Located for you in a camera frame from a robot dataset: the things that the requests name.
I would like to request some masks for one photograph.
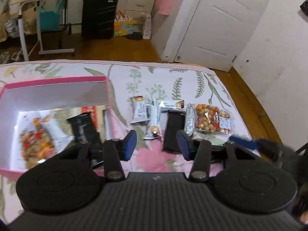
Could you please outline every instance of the desk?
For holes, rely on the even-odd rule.
[[[31,54],[31,52],[33,51],[33,49],[36,47],[36,45],[38,43],[40,43],[40,46],[41,46],[40,51],[39,51],[40,55],[42,55],[42,54],[53,54],[53,53],[75,52],[75,49],[43,50],[41,27],[40,27],[40,20],[39,20],[39,10],[38,10],[37,16],[36,16],[36,30],[37,30],[37,34],[38,34],[38,41],[28,54],[27,46],[26,46],[26,40],[25,40],[25,34],[24,34],[24,31],[23,31],[22,8],[23,8],[24,4],[29,3],[29,2],[35,2],[35,1],[38,2],[37,7],[39,7],[39,1],[41,1],[41,0],[15,0],[15,1],[11,2],[12,5],[20,3],[19,16],[18,16],[18,28],[19,28],[19,37],[20,37],[21,48],[22,48],[22,51],[23,51],[23,56],[24,56],[25,61],[29,61],[29,55]]]

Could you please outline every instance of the black circular disc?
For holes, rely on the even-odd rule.
[[[35,213],[63,213],[94,199],[101,186],[98,175],[75,160],[41,164],[17,181],[21,204]]]
[[[230,207],[270,213],[294,199],[297,184],[291,175],[271,164],[241,161],[216,175],[214,191]]]

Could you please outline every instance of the pink box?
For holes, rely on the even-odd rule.
[[[19,145],[14,145],[17,117],[21,111],[110,105],[107,76],[67,77],[16,82],[4,85],[0,92],[0,174],[17,180],[25,171],[18,170]],[[106,139],[113,138],[113,126],[105,117]]]

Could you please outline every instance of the floral bedsheet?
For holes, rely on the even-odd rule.
[[[143,140],[145,125],[130,125],[132,108],[130,97],[143,95],[147,102],[157,99],[185,99],[186,103],[204,103],[227,108],[235,120],[234,134],[242,138],[251,136],[235,104],[215,72],[192,64],[136,63],[116,61],[35,61],[0,66],[1,84],[55,77],[107,75],[111,88],[111,119],[115,126],[114,135],[123,138],[131,129],[138,136],[137,147],[132,159],[123,162],[127,175],[136,172],[184,172],[189,173],[192,162],[182,155],[162,152],[159,140]],[[166,126],[166,114],[162,114],[161,126]],[[221,145],[227,136],[208,134],[204,136],[215,145]],[[211,173],[219,170],[212,165]],[[13,221],[22,207],[15,190],[15,181],[0,178],[0,218],[5,223]]]

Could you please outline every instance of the white door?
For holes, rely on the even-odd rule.
[[[174,61],[228,71],[269,0],[200,0]]]

